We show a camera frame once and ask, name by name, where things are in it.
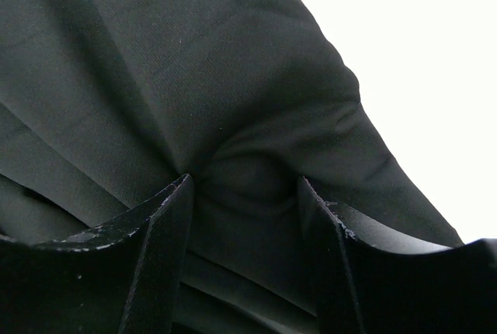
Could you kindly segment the black trousers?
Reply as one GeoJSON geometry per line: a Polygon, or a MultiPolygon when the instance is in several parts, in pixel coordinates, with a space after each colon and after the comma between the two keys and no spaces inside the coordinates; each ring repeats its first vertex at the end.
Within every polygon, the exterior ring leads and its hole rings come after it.
{"type": "Polygon", "coordinates": [[[301,0],[1,0],[1,233],[94,227],[190,174],[175,333],[315,333],[297,181],[458,233],[370,122],[301,0]]]}

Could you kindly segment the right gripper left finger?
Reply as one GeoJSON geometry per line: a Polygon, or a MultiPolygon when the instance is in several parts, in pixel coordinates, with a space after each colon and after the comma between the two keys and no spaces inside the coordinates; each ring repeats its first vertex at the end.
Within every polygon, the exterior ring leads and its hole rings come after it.
{"type": "Polygon", "coordinates": [[[63,240],[1,239],[3,333],[168,333],[193,212],[183,175],[63,240]]]}

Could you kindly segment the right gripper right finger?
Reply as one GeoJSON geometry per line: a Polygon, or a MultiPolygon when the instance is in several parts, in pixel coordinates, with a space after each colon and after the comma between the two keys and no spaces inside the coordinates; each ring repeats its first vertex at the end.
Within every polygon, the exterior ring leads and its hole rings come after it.
{"type": "Polygon", "coordinates": [[[297,185],[322,333],[494,333],[496,242],[450,248],[297,185]]]}

